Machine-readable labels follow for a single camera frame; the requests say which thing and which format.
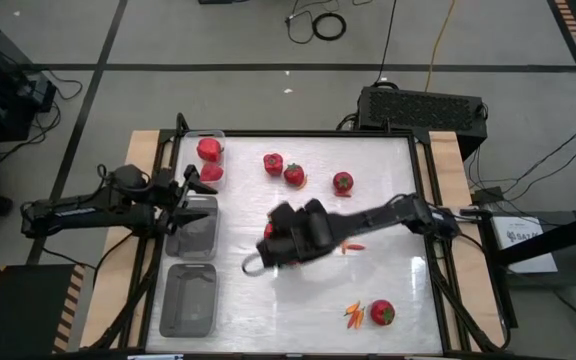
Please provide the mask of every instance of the white tray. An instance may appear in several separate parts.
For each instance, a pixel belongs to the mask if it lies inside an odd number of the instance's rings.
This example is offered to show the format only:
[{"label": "white tray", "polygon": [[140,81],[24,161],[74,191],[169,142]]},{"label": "white tray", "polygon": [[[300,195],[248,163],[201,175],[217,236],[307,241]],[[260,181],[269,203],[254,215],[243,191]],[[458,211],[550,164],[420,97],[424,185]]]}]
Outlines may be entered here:
[{"label": "white tray", "polygon": [[[289,188],[270,178],[263,156],[280,153],[284,168],[303,166],[308,184]],[[159,333],[168,269],[181,261],[164,255],[146,350],[181,353],[439,354],[441,342],[423,238],[395,226],[354,238],[360,252],[330,256],[295,269],[248,277],[241,262],[256,251],[266,214],[282,201],[296,209],[318,198],[329,212],[351,213],[415,192],[409,146],[403,138],[228,138],[228,182],[218,195],[219,249],[212,263],[219,278],[215,328],[206,338],[164,338]],[[348,171],[351,198],[334,196],[332,177]],[[388,299],[395,321],[378,327],[366,315],[359,330],[346,329],[347,306]]]}]

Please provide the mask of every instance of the gray floor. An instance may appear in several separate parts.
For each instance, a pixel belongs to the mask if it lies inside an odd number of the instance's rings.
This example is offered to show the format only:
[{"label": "gray floor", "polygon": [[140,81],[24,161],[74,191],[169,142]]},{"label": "gray floor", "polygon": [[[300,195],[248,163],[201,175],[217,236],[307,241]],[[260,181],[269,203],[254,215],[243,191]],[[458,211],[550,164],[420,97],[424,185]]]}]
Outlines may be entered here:
[{"label": "gray floor", "polygon": [[[109,56],[111,64],[378,64],[390,1],[353,7],[340,0],[348,32],[337,42],[296,45],[283,19],[290,0],[251,0],[199,6],[194,0],[129,0]],[[95,64],[119,0],[0,0],[0,27],[38,63]],[[449,1],[399,0],[387,62],[426,64]],[[297,22],[294,36],[307,36]],[[545,0],[458,0],[438,64],[574,65]],[[59,72],[84,82],[91,72]],[[360,71],[105,71],[87,118],[64,195],[92,191],[95,167],[123,163],[130,133],[170,128],[182,111],[196,128],[332,129],[354,111],[375,72]],[[423,90],[425,72],[386,72],[401,88]],[[62,86],[65,93],[74,90]],[[481,147],[483,178],[512,177],[576,132],[576,74],[448,73],[433,75],[431,91],[481,96],[490,107],[489,138]],[[84,95],[60,101],[63,120],[41,145],[0,167],[0,193],[19,204],[45,198],[57,176]],[[5,149],[9,144],[0,145]],[[531,179],[565,163],[576,141]],[[516,202],[524,210],[576,209],[576,160]],[[0,265],[22,264],[31,242],[20,217],[0,219]],[[105,230],[68,231],[50,249],[81,261],[101,256]],[[42,263],[60,259],[43,256]],[[566,289],[576,304],[576,288]],[[576,359],[576,316],[544,291],[514,291],[520,327],[511,349],[520,354]],[[89,299],[84,296],[79,325]]]}]

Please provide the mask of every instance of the table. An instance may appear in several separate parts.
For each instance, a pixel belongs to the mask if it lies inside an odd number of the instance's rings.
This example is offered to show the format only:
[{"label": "table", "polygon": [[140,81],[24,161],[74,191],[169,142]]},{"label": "table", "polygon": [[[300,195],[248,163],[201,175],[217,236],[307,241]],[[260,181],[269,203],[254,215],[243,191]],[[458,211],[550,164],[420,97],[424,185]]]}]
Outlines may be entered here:
[{"label": "table", "polygon": [[[443,205],[448,207],[469,205],[471,203],[470,191],[455,133],[433,132],[430,135],[430,149],[435,162]],[[154,165],[158,139],[159,131],[133,132],[126,163],[132,163],[144,171],[150,171]],[[417,150],[424,192],[427,200],[432,201],[430,176],[425,160],[426,154],[421,145],[417,145]],[[475,225],[461,224],[460,226],[465,234],[479,240],[479,232]],[[124,228],[109,229],[104,252],[108,251],[127,234],[128,230]],[[128,240],[126,244],[118,248],[106,259],[104,266],[99,270],[97,285],[93,291],[80,344],[82,347],[95,342],[115,319],[124,305],[132,277],[137,246],[137,238]],[[146,248],[146,256],[142,266],[143,272],[146,271],[150,262],[152,248],[153,242],[150,242]],[[504,335],[484,255],[466,241],[454,241],[452,249],[455,272],[464,306],[490,339],[497,345],[501,345],[504,341]],[[128,338],[129,346],[137,346],[138,344],[139,329],[144,315],[144,302],[145,300],[142,298],[134,312]],[[445,299],[444,308],[450,348],[461,350],[457,322],[450,305]],[[475,351],[478,349],[472,339],[470,339],[470,346]]]}]

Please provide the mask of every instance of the yellow cable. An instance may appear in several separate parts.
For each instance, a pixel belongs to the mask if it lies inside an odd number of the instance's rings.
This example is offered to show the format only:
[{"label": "yellow cable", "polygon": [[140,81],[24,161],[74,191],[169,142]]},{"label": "yellow cable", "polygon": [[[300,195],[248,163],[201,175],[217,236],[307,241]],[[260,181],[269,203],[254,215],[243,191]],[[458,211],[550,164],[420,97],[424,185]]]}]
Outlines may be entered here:
[{"label": "yellow cable", "polygon": [[435,55],[437,54],[437,48],[439,47],[439,42],[441,42],[441,37],[444,35],[444,30],[446,30],[446,25],[448,25],[448,20],[450,19],[452,9],[455,7],[456,2],[457,0],[452,0],[452,2],[450,3],[450,9],[448,9],[448,14],[446,15],[444,24],[441,26],[441,31],[439,31],[437,41],[435,41],[435,46],[432,49],[432,58],[430,58],[430,67],[428,68],[428,77],[426,78],[426,87],[424,88],[424,92],[427,92],[428,87],[430,86],[430,77],[432,76],[432,66],[435,63]]}]

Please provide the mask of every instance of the carrot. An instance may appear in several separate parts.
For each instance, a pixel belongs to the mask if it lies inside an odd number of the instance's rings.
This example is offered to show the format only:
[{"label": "carrot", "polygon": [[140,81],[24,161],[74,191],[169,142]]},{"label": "carrot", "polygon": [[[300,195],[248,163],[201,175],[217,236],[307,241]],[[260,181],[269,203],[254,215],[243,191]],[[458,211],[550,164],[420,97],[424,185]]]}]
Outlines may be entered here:
[{"label": "carrot", "polygon": [[359,316],[359,311],[355,311],[354,313],[352,313],[352,316],[350,317],[350,321],[348,321],[348,329],[350,329],[355,324],[355,321],[357,321],[358,316]]},{"label": "carrot", "polygon": [[359,303],[360,303],[360,301],[357,301],[356,304],[350,305],[346,309],[346,315],[350,315],[350,314],[354,313],[359,308]]},{"label": "carrot", "polygon": [[359,327],[361,326],[361,322],[364,320],[364,309],[361,309],[361,311],[359,312],[359,315],[357,315],[357,321],[355,321],[355,329],[359,329]]},{"label": "carrot", "polygon": [[346,249],[348,250],[363,250],[366,247],[363,245],[359,245],[359,244],[348,244],[346,245]]}]

